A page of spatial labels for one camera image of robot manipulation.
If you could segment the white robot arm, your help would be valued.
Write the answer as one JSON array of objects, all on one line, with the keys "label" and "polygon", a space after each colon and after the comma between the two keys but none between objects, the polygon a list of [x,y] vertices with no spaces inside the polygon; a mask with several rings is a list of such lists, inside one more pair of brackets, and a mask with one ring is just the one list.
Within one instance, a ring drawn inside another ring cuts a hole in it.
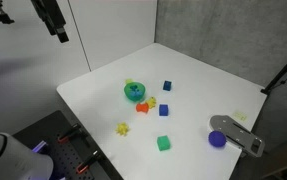
[{"label": "white robot arm", "polygon": [[33,152],[13,136],[0,132],[0,180],[49,180],[50,156]]}]

